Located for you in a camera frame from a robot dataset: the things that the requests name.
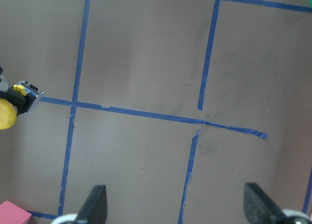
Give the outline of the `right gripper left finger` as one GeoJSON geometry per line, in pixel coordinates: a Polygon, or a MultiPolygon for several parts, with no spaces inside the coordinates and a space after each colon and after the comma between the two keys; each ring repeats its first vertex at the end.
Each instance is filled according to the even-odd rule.
{"type": "Polygon", "coordinates": [[[105,224],[108,216],[105,185],[95,185],[76,217],[77,224],[105,224]]]}

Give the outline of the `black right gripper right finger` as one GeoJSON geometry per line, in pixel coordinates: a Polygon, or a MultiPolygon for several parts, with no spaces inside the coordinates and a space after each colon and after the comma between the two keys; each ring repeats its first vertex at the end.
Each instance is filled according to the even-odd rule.
{"type": "Polygon", "coordinates": [[[257,183],[244,185],[244,214],[249,224],[282,224],[286,215],[257,183]]]}

